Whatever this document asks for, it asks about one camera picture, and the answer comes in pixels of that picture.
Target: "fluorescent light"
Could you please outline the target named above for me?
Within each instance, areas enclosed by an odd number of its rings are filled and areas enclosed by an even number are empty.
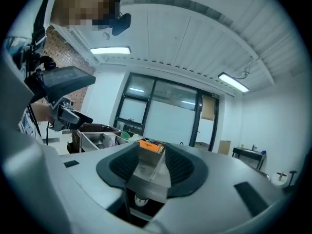
[[[134,91],[138,91],[138,92],[142,92],[142,93],[144,93],[144,91],[143,90],[140,90],[140,89],[136,89],[136,88],[129,88],[130,90],[134,90]]]
[[[195,103],[189,102],[189,101],[181,101],[183,103],[187,103],[187,104],[191,104],[191,105],[195,105]]]
[[[242,91],[243,93],[248,92],[249,89],[244,86],[242,83],[240,83],[238,80],[236,80],[235,78],[229,76],[226,73],[221,73],[220,75],[218,75],[218,78],[222,81],[225,81],[226,83],[230,84],[231,86],[239,89],[240,91]]]
[[[129,46],[124,47],[104,47],[97,49],[90,49],[92,54],[131,54]]]

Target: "table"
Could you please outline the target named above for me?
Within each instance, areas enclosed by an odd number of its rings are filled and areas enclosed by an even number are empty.
[[[234,157],[234,154],[237,154],[236,158],[238,158],[238,159],[242,155],[242,156],[245,156],[247,158],[251,158],[251,159],[257,160],[258,161],[258,165],[257,165],[256,169],[259,170],[259,171],[261,170],[263,161],[265,160],[265,158],[267,156],[266,154],[262,154],[261,152],[258,152],[258,151],[249,152],[249,151],[242,150],[242,149],[239,149],[239,148],[236,148],[236,147],[233,148],[232,157]]]

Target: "brick wall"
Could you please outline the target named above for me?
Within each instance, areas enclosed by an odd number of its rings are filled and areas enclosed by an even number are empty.
[[[89,63],[65,41],[53,26],[48,27],[46,35],[47,42],[44,46],[43,53],[46,56],[52,57],[57,67],[76,66],[93,75],[95,68],[91,67]],[[81,110],[87,88],[88,87],[85,87],[68,94],[68,97],[74,102],[74,109],[77,111]]]

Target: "person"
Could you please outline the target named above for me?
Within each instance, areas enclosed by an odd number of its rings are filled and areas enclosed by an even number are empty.
[[[29,0],[13,22],[3,42],[3,47],[11,56],[14,57],[23,47],[32,44],[34,23],[44,1]],[[46,30],[51,23],[59,26],[94,25],[95,21],[105,21],[111,19],[112,14],[118,14],[119,2],[120,0],[47,0],[43,12],[43,27]],[[18,68],[26,78],[25,65]],[[18,125],[19,131],[43,143],[34,120],[52,123],[52,107],[39,102],[31,104],[31,108],[25,109]]]

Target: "ceiling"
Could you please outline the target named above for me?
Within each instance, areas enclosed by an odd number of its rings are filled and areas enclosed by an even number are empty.
[[[57,28],[92,65],[122,64],[200,80],[224,92],[221,72],[242,78],[250,92],[308,69],[308,57],[288,16],[274,0],[122,0],[129,29],[106,40],[92,26]],[[90,48],[130,46],[130,55],[96,55]]]

